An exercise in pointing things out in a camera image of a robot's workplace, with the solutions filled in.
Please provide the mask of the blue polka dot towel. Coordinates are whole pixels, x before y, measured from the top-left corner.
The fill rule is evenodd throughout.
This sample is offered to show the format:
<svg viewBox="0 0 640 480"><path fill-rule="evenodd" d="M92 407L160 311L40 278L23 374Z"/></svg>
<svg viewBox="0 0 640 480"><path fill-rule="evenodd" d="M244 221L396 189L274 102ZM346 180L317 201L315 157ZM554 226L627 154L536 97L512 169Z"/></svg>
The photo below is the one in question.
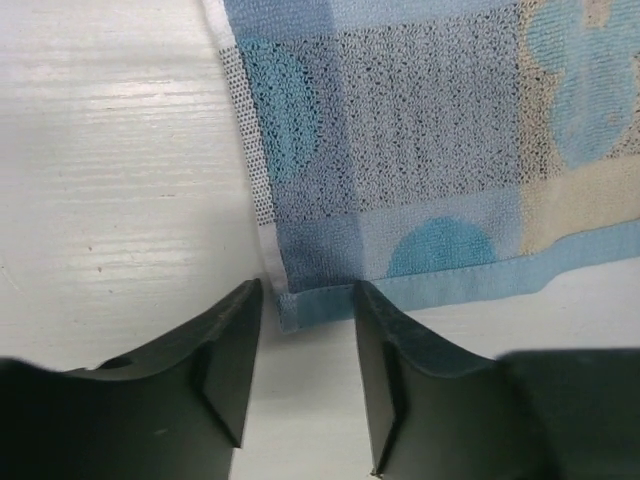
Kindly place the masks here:
<svg viewBox="0 0 640 480"><path fill-rule="evenodd" d="M639 253L635 1L207 1L285 332Z"/></svg>

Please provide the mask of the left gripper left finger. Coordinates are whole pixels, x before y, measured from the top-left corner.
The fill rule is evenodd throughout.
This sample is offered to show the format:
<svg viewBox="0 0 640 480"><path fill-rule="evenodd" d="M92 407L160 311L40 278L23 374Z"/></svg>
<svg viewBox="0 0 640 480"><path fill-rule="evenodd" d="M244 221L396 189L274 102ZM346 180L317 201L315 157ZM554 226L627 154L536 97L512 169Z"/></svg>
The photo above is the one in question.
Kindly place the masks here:
<svg viewBox="0 0 640 480"><path fill-rule="evenodd" d="M94 369L1 361L5 479L225 479L241 446L259 280Z"/></svg>

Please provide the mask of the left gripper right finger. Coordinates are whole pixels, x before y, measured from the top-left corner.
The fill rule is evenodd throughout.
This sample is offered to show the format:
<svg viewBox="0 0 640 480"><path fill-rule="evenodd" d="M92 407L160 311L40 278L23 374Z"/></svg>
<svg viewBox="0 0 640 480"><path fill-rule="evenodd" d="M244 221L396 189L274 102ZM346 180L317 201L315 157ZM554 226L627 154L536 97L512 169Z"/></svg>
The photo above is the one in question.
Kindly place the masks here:
<svg viewBox="0 0 640 480"><path fill-rule="evenodd" d="M635 348L472 353L353 290L373 473L381 479L635 479Z"/></svg>

